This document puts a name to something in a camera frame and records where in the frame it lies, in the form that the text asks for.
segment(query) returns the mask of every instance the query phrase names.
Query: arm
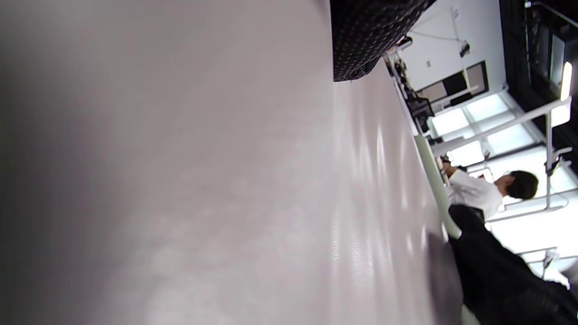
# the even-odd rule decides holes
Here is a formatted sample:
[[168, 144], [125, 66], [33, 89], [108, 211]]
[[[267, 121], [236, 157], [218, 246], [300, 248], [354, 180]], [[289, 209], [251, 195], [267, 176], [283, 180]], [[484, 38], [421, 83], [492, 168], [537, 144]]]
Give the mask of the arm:
[[456, 170], [458, 170], [458, 168], [450, 165], [449, 162], [443, 163], [443, 171], [446, 172], [447, 177], [452, 177], [452, 175], [454, 175]]
[[470, 177], [468, 173], [458, 167], [453, 167], [449, 164], [446, 166], [446, 164], [444, 164], [444, 170], [450, 178], [451, 185], [454, 187], [460, 187], [470, 191], [484, 191], [489, 185], [485, 179]]

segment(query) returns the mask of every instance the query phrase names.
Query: white wall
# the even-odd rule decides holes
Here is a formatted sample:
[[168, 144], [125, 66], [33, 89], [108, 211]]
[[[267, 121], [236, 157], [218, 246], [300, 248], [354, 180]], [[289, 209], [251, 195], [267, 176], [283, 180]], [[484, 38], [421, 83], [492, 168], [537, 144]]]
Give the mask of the white wall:
[[460, 60], [458, 42], [410, 33], [414, 43], [401, 52], [407, 64], [412, 86], [421, 89], [434, 82], [486, 61], [490, 92], [502, 89], [506, 82], [503, 61], [502, 26], [498, 0], [438, 0], [412, 30], [427, 35], [456, 38], [451, 8], [457, 8], [458, 36], [470, 44], [470, 54]]
[[1, 0], [0, 39], [0, 324], [458, 323], [403, 107], [384, 64], [333, 82], [329, 0]]

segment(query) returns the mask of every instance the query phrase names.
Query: person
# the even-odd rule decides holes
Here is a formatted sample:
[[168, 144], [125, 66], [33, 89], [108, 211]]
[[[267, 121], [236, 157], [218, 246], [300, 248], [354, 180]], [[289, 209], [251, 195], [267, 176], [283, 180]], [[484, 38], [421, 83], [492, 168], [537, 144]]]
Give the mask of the person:
[[464, 304], [481, 325], [578, 325], [571, 290], [534, 274], [485, 228], [480, 209], [452, 205], [448, 212], [462, 231], [449, 244]]
[[484, 219], [498, 213], [504, 197], [530, 200], [538, 190], [536, 176], [525, 171], [513, 171], [492, 184], [484, 178], [470, 177], [462, 168], [447, 161], [443, 163], [443, 169], [450, 179], [450, 185], [446, 187], [450, 203], [480, 209]]

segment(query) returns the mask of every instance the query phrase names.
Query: ceiling light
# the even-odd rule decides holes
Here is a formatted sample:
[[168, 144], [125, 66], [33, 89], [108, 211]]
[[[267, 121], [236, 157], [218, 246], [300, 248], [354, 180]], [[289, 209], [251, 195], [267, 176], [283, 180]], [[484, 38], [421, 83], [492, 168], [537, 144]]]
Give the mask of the ceiling light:
[[570, 84], [572, 83], [572, 64], [566, 62], [562, 73], [562, 90], [560, 91], [560, 100], [565, 101], [570, 96]]
[[[572, 64], [566, 62], [564, 64], [564, 72], [562, 74], [562, 89], [560, 91], [560, 101], [565, 101], [570, 97], [570, 84], [572, 83]], [[572, 101], [567, 104], [560, 105], [552, 110], [552, 127], [564, 124], [570, 120], [570, 106]]]

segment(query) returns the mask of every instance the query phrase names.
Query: white shirt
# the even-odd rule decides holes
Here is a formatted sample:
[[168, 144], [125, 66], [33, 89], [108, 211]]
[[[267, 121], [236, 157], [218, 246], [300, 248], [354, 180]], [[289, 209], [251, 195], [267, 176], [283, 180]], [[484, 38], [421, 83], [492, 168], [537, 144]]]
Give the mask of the white shirt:
[[446, 187], [451, 204], [464, 204], [484, 212], [484, 219], [498, 213], [503, 195], [498, 187], [483, 178], [470, 177], [462, 170], [456, 170], [450, 177], [451, 185]]

